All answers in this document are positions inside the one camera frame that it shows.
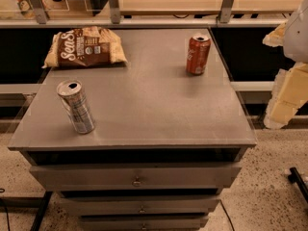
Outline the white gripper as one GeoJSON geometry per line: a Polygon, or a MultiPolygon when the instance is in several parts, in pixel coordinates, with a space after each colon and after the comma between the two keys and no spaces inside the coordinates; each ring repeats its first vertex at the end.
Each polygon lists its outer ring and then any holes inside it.
{"type": "Polygon", "coordinates": [[[269,129],[280,129],[308,102],[308,0],[300,3],[287,24],[284,22],[267,34],[263,44],[283,45],[287,58],[302,62],[289,70],[280,69],[274,80],[264,124],[269,129]]]}

